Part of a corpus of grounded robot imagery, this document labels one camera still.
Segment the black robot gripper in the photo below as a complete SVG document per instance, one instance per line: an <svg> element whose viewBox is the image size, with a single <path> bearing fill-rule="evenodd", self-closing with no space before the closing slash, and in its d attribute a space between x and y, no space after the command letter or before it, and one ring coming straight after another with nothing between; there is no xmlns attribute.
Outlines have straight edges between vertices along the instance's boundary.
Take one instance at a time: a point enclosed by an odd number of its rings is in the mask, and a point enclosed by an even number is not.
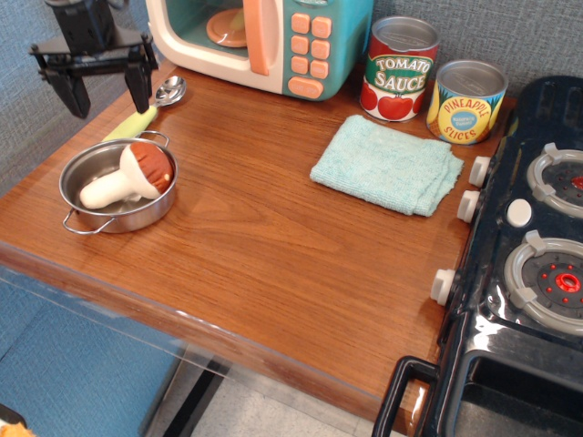
<svg viewBox="0 0 583 437"><path fill-rule="evenodd" d="M60 35L33 43L28 54L69 112L88 116L91 104L82 76L124 73L139 114L149 109L151 72L159 67L148 33L115 23L124 1L48 1Z"/></svg>

